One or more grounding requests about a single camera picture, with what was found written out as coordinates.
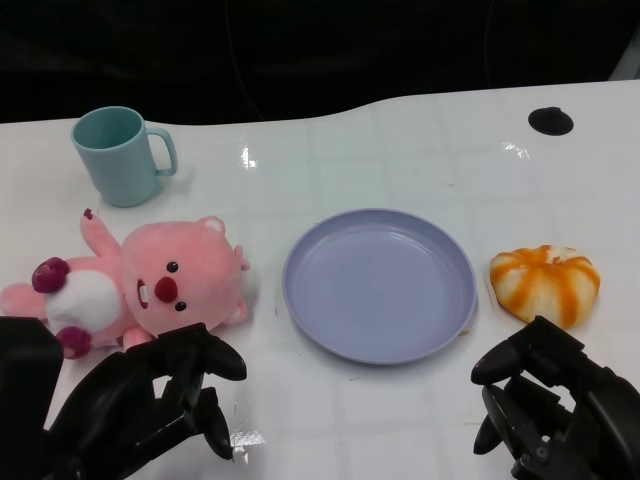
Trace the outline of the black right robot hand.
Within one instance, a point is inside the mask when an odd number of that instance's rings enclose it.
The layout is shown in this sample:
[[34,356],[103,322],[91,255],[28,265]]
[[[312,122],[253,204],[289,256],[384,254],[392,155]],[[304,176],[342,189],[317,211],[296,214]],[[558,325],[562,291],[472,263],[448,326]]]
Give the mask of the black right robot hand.
[[499,444],[516,479],[636,479],[639,393],[538,316],[487,352],[471,380],[487,409],[473,451]]

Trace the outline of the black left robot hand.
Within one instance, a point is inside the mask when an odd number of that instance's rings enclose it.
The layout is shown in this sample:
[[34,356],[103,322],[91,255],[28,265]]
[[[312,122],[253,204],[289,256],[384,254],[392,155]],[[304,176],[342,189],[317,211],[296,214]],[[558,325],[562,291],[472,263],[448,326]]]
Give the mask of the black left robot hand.
[[201,435],[233,457],[214,388],[203,378],[247,377],[239,353],[202,324],[116,352],[75,387],[45,423],[63,350],[40,320],[1,320],[1,476],[4,479],[125,479]]

